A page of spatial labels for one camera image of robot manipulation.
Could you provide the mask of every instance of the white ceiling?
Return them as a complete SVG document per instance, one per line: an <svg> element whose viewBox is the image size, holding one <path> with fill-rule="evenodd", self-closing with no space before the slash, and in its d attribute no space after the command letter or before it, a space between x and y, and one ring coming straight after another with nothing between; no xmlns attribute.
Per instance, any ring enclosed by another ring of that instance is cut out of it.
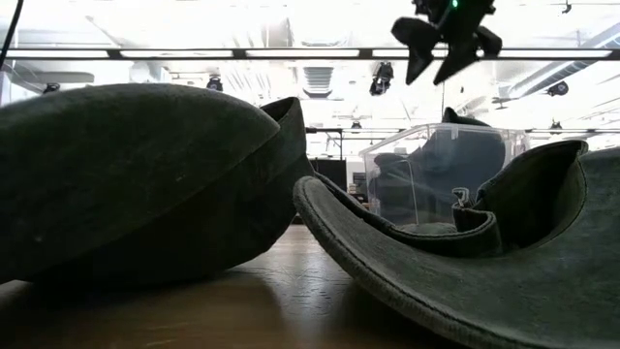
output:
<svg viewBox="0 0 620 349"><path fill-rule="evenodd" d="M2 37L15 2L0 2ZM620 0L575 1L567 15L561 14L563 2L497 0L497 13L488 16L485 24L504 38L505 47L577 48L591 47L597 35L620 22ZM413 12L409 0L28 0L14 47L390 48L400 47L389 33L393 22ZM616 98L620 96L614 91L620 90L620 79L611 79L620 75L617 62L598 62L565 78L571 89L567 96L536 92L496 110L498 105L491 101L502 96L503 88L546 69L549 63L485 61L444 86L433 86L439 65L436 62L411 86L405 86L406 63L397 61L393 62L392 88L381 97L368 93L377 62L162 61L149 63L149 69L155 72L165 67L174 82L200 87L210 75L218 74L226 93L257 105L298 96L303 99L306 123L323 127L349 127L353 120L360 120L364 128L405 128L438 121L447 106L472 112L497 127L546 128L552 119L561 121L565 128L617 127L613 123L620 106ZM84 79L76 73L85 73L92 77L89 82L101 84L127 82L132 65L20 61L15 69L34 84L58 77L47 73L74 73L67 76L72 79ZM318 72L328 76L333 69L328 100L309 99L304 93L313 87L304 75L311 68L320 68ZM367 143L348 142L345 153L357 153Z"/></svg>

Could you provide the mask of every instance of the black wire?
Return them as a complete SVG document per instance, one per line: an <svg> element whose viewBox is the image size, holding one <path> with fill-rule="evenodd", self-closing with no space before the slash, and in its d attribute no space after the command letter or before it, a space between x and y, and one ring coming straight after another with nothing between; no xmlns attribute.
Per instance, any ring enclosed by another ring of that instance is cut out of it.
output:
<svg viewBox="0 0 620 349"><path fill-rule="evenodd" d="M11 19L11 24L9 25L7 36L4 38L4 45L2 46L2 51L0 51L0 70L2 70L2 67L4 66L4 61L7 58L7 54L9 53L9 47L11 46L11 42L13 41L13 35L16 32L17 23L19 22L19 16L21 15L21 8L23 7L23 1L24 0L17 0L15 12L13 13L13 19Z"/></svg>

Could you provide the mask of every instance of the hat brim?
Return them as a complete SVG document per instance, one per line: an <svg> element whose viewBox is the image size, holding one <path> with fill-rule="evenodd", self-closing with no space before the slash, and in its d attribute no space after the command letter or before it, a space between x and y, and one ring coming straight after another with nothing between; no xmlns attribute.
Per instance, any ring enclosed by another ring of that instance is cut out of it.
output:
<svg viewBox="0 0 620 349"><path fill-rule="evenodd" d="M531 306L526 298L504 299L519 281L511 280L514 264L506 259L488 263L444 257L411 247L364 221L334 190L339 189L304 177L295 186L295 206L325 251L379 300L468 346L564 347L556 338L532 335L514 325L511 311Z"/></svg>

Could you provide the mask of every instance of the wooden table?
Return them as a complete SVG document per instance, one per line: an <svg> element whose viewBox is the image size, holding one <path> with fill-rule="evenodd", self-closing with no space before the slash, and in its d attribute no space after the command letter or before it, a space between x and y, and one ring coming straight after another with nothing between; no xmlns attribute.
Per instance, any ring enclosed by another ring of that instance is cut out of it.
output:
<svg viewBox="0 0 620 349"><path fill-rule="evenodd" d="M123 293L0 286L0 348L460 348L356 286L303 226L201 282Z"/></svg>

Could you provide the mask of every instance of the felt fabric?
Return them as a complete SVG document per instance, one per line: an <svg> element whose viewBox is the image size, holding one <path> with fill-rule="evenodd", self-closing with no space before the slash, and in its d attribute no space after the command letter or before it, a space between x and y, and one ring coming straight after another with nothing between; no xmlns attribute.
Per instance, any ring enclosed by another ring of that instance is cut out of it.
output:
<svg viewBox="0 0 620 349"><path fill-rule="evenodd" d="M380 201L381 215L397 224L450 222L453 186L476 191L504 166L506 147L488 125L456 115L447 108L442 123L467 125L473 132L436 131L420 149L402 156L379 154L380 169L370 190ZM476 132L484 127L486 132Z"/></svg>
<svg viewBox="0 0 620 349"><path fill-rule="evenodd" d="M475 200L457 190L453 225L395 226L321 177L294 202L345 271L433 332L474 348L616 348L619 170L620 148L538 147Z"/></svg>
<svg viewBox="0 0 620 349"><path fill-rule="evenodd" d="M0 110L0 282L127 286L266 251L311 175L297 99L123 84Z"/></svg>

